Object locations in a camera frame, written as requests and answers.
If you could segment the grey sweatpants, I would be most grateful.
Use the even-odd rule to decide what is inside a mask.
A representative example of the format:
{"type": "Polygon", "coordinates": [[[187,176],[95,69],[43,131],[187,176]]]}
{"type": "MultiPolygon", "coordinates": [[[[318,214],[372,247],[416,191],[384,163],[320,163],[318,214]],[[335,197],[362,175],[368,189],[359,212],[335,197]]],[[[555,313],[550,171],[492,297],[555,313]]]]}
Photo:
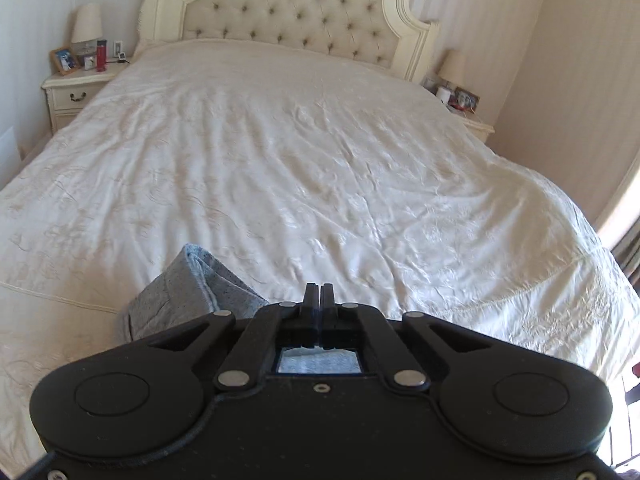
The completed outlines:
{"type": "MultiPolygon", "coordinates": [[[[267,304],[210,252],[186,244],[167,269],[119,312],[115,341],[129,344],[222,310],[252,318],[267,304]]],[[[361,368],[355,352],[316,347],[286,350],[278,371],[346,375],[358,374],[361,368]]]]}

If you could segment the cream embroidered bedspread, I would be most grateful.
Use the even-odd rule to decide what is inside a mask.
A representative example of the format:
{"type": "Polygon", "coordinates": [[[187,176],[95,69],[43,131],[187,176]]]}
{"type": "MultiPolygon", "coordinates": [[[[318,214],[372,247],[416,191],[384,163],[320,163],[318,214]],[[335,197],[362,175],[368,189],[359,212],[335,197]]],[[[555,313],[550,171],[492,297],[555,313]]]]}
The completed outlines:
{"type": "Polygon", "coordinates": [[[610,382],[639,299],[582,211],[431,93],[362,64],[243,41],[147,50],[1,192],[1,466],[42,454],[28,401],[110,348],[184,245],[260,296],[330,282],[610,382]]]}

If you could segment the cream right nightstand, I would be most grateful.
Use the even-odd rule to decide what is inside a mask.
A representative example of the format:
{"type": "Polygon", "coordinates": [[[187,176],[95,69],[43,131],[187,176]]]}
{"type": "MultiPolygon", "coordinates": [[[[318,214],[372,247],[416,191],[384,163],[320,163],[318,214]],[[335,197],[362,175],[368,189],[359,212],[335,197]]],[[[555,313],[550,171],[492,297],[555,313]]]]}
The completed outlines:
{"type": "Polygon", "coordinates": [[[492,125],[481,120],[480,116],[470,110],[457,110],[452,106],[450,106],[449,109],[452,114],[460,118],[465,128],[467,128],[473,136],[476,136],[480,142],[486,144],[489,137],[495,133],[495,128],[492,125]]]}

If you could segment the cream nightstand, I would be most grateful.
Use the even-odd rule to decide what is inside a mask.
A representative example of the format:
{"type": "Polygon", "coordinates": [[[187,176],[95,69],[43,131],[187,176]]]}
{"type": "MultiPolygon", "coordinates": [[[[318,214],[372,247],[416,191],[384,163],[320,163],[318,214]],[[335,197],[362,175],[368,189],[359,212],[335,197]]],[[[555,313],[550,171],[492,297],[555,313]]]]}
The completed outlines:
{"type": "Polygon", "coordinates": [[[128,63],[107,63],[104,72],[78,70],[70,75],[52,75],[43,81],[51,133],[68,126],[100,90],[119,75],[128,63]]]}
{"type": "Polygon", "coordinates": [[[449,109],[452,114],[460,118],[465,128],[467,128],[473,136],[476,136],[480,142],[486,144],[489,137],[495,133],[495,128],[492,125],[481,120],[480,116],[470,110],[457,110],[452,106],[450,106],[449,109]]]}

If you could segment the white mug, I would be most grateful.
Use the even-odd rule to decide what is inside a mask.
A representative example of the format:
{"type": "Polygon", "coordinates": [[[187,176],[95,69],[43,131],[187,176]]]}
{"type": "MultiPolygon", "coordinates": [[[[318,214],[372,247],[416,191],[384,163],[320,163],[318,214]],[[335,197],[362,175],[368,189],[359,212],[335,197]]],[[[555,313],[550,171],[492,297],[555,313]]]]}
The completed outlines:
{"type": "Polygon", "coordinates": [[[440,86],[437,89],[436,96],[444,103],[448,104],[451,96],[451,90],[444,86],[440,86]]]}

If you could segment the right beige table lamp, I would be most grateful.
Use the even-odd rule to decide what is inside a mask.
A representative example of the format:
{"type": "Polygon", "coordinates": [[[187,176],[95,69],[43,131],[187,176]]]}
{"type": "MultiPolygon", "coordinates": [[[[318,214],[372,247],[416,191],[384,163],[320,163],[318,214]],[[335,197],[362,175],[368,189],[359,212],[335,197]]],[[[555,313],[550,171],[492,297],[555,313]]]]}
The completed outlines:
{"type": "Polygon", "coordinates": [[[462,52],[450,49],[439,67],[437,76],[454,87],[461,87],[464,84],[465,62],[466,57],[462,52]]]}

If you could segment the beige table lamp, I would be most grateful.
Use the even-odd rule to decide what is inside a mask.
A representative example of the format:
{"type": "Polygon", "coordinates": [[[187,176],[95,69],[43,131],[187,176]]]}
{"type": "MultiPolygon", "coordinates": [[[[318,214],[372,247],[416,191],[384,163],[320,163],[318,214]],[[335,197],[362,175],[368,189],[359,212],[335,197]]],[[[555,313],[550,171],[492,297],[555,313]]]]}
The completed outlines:
{"type": "Polygon", "coordinates": [[[465,62],[466,57],[462,52],[450,49],[439,67],[437,76],[454,87],[461,87],[464,84],[465,62]]]}
{"type": "Polygon", "coordinates": [[[78,60],[86,66],[86,59],[96,54],[96,44],[103,38],[102,14],[99,3],[86,3],[77,9],[70,36],[78,60]]]}

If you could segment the cream left nightstand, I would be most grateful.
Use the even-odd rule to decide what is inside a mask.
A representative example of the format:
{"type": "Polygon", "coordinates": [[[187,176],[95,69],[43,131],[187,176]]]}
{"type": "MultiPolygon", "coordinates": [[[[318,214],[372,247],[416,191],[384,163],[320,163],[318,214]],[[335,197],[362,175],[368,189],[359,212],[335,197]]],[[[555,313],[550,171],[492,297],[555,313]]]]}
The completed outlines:
{"type": "Polygon", "coordinates": [[[43,81],[51,133],[68,126],[100,90],[119,75],[128,63],[107,63],[104,72],[78,70],[70,75],[52,75],[43,81]]]}

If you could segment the cream tufted headboard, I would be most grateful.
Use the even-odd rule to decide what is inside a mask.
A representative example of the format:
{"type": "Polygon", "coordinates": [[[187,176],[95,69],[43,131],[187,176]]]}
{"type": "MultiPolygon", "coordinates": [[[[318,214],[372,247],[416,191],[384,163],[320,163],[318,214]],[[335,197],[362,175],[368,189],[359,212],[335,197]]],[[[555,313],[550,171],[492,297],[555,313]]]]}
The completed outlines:
{"type": "Polygon", "coordinates": [[[439,24],[411,0],[143,0],[142,42],[255,41],[349,58],[420,84],[432,66],[439,24]]]}

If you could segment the red bottle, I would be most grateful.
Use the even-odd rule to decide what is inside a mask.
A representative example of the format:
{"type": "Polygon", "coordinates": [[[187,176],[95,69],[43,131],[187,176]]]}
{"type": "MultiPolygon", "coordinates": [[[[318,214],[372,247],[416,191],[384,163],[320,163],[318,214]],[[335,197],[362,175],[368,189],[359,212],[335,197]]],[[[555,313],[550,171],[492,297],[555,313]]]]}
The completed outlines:
{"type": "Polygon", "coordinates": [[[107,64],[107,41],[100,39],[96,42],[96,71],[102,73],[106,71],[107,64]]]}

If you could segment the left beige table lamp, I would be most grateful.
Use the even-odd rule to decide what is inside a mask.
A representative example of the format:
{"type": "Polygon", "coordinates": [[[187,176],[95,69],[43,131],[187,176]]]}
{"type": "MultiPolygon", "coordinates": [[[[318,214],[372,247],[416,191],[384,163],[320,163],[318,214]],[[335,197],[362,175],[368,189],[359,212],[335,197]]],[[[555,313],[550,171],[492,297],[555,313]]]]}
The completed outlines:
{"type": "Polygon", "coordinates": [[[99,3],[86,3],[77,9],[70,36],[78,60],[86,66],[86,59],[96,54],[96,44],[103,38],[102,14],[99,3]]]}

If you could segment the right dark picture frame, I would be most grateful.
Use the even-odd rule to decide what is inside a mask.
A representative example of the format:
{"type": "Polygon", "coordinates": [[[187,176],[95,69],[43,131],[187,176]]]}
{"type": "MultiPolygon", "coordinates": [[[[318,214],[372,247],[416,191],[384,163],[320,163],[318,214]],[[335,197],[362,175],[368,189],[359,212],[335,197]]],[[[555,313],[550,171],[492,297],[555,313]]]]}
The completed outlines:
{"type": "Polygon", "coordinates": [[[458,87],[449,98],[448,105],[460,110],[460,112],[475,113],[480,98],[474,93],[469,92],[461,87],[458,87]]]}

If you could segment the white wall socket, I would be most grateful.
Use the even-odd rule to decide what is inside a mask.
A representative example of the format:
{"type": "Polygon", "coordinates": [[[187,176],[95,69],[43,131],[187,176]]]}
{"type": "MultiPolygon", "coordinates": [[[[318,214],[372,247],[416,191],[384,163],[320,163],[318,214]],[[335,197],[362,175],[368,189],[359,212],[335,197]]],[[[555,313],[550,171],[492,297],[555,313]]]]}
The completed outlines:
{"type": "Polygon", "coordinates": [[[113,58],[120,58],[122,54],[122,40],[113,41],[113,58]]]}

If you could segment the wooden picture frame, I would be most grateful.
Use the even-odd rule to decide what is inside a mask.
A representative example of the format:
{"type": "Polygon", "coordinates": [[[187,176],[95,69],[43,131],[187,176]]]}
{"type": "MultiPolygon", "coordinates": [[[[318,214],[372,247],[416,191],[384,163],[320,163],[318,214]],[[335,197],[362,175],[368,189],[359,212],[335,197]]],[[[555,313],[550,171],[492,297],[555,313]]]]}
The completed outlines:
{"type": "Polygon", "coordinates": [[[62,76],[67,76],[80,69],[76,55],[70,47],[62,47],[50,52],[50,58],[56,70],[62,76]]]}

